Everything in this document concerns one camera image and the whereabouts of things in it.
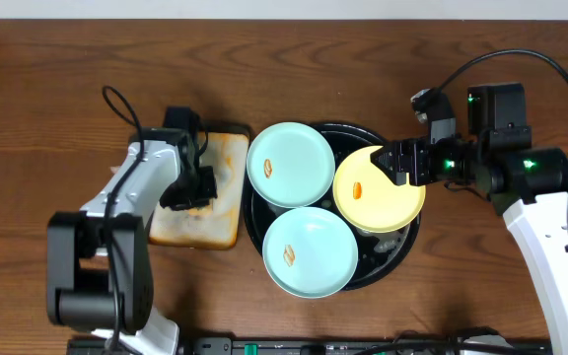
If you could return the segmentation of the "yellow plate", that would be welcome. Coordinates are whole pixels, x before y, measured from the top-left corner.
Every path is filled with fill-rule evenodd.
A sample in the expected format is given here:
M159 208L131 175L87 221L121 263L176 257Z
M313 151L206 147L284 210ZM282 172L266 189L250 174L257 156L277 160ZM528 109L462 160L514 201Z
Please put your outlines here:
M388 233L408 225L421 211L426 187L395 185L371 162L380 146L348 155L336 170L332 194L340 214L356 228Z

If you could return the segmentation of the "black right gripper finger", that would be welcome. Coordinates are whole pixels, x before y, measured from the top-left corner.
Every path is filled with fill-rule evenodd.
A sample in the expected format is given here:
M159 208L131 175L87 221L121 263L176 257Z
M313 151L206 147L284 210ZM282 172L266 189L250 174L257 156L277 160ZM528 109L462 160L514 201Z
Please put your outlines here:
M371 154L371 161L373 163L393 163L394 151L395 143L389 142Z
M408 183L407 173L397 170L392 159L377 157L372 158L371 162L375 167L380 169L394 185L400 186Z

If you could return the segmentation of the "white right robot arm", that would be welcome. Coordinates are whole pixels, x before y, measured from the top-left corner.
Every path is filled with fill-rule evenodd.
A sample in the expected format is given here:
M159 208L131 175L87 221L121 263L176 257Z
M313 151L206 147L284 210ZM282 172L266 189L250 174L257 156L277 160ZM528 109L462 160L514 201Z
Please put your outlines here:
M547 323L552 350L568 354L568 159L535 148L527 126L391 141L370 156L394 184L472 184L489 196L519 246Z

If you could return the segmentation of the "green yellow scrub sponge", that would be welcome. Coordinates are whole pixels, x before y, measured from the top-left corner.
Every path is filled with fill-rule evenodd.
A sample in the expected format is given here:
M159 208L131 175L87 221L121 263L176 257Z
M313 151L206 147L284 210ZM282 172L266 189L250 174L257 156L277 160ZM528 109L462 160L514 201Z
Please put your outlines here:
M187 214L189 216L193 216L193 217L198 217L198 218L202 218L202 217L207 217L213 214L213 206L212 205L207 205L204 207L194 207L191 209L187 210Z

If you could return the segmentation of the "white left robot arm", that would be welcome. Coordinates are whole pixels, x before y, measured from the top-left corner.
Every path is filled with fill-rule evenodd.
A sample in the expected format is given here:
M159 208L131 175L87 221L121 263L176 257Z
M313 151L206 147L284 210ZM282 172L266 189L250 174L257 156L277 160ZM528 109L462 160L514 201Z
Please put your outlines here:
M148 226L157 207L200 208L216 197L194 130L144 128L107 185L47 224L49 320L106 339L105 354L174 354L179 327L153 305Z

